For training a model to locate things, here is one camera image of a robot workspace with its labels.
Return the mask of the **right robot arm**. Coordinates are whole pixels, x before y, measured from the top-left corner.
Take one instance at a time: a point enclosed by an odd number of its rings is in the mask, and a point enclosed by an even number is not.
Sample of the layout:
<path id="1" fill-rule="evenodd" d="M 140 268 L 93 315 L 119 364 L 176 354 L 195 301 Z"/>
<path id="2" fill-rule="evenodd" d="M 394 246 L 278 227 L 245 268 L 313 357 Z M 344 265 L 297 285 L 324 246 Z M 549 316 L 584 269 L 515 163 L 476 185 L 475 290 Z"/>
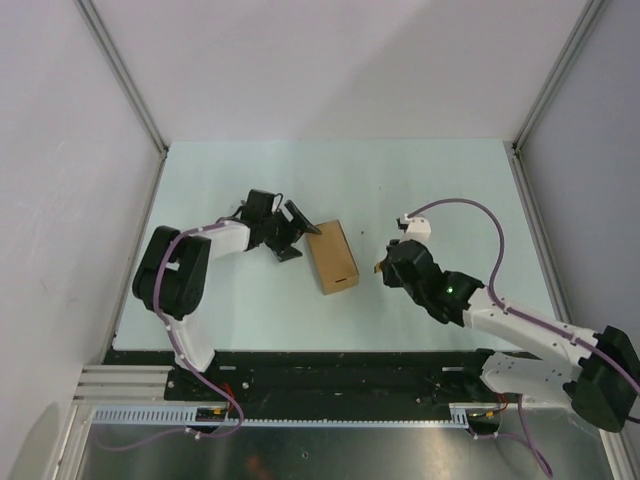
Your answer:
<path id="1" fill-rule="evenodd" d="M 491 354 L 461 376 L 463 393 L 484 401 L 494 392 L 538 397 L 570 406 L 583 420 L 619 433 L 639 397 L 639 356 L 629 336 L 538 318 L 509 305 L 480 280 L 443 270 L 415 240 L 392 241 L 374 267 L 382 282 L 401 288 L 436 321 L 494 335 L 527 353 L 524 360 Z"/>

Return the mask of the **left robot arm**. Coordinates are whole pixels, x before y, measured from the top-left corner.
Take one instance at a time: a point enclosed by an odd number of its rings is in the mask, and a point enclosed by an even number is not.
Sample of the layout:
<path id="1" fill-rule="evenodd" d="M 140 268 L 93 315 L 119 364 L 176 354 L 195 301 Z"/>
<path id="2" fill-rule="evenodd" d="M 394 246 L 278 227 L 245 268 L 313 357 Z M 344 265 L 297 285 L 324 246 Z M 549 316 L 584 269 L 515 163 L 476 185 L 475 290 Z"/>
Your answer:
<path id="1" fill-rule="evenodd" d="M 234 213 L 184 231 L 161 225 L 149 240 L 132 282 L 132 293 L 164 324 L 177 364 L 191 369 L 186 387 L 197 398 L 214 397 L 221 376 L 209 368 L 215 348 L 194 316 L 205 293 L 212 260 L 266 245 L 280 262 L 302 256 L 294 244 L 319 235 L 295 203 L 281 193 L 252 189 Z"/>

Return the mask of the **brown cardboard express box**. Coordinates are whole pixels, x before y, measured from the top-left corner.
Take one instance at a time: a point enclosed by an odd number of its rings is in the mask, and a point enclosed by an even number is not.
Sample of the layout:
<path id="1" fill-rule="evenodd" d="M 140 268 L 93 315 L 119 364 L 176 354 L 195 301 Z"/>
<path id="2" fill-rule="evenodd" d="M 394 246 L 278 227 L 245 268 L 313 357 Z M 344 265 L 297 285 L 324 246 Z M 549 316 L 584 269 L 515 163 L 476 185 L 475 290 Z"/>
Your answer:
<path id="1" fill-rule="evenodd" d="M 308 233 L 307 243 L 322 292 L 339 293 L 355 287 L 360 273 L 339 220 L 318 224 L 318 233 Z"/>

